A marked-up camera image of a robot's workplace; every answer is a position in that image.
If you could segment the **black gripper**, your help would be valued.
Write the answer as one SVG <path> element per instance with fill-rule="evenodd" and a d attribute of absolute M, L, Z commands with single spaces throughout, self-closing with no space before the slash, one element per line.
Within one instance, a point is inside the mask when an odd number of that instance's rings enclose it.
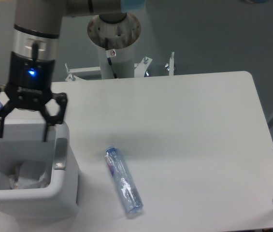
<path fill-rule="evenodd" d="M 11 53 L 9 79 L 0 85 L 0 93 L 9 100 L 0 107 L 0 138 L 3 138 L 5 118 L 15 109 L 39 111 L 44 118 L 43 142 L 47 141 L 49 128 L 62 124 L 67 108 L 66 93 L 51 93 L 54 60 L 33 60 Z"/>

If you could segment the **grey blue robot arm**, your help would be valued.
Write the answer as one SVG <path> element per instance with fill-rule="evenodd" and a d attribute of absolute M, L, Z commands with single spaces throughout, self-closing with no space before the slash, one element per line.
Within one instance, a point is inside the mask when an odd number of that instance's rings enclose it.
<path fill-rule="evenodd" d="M 65 16 L 122 13 L 122 0 L 18 0 L 8 81 L 0 85 L 0 138 L 14 110 L 38 111 L 48 129 L 62 124 L 68 98 L 51 91 L 57 45 Z"/>

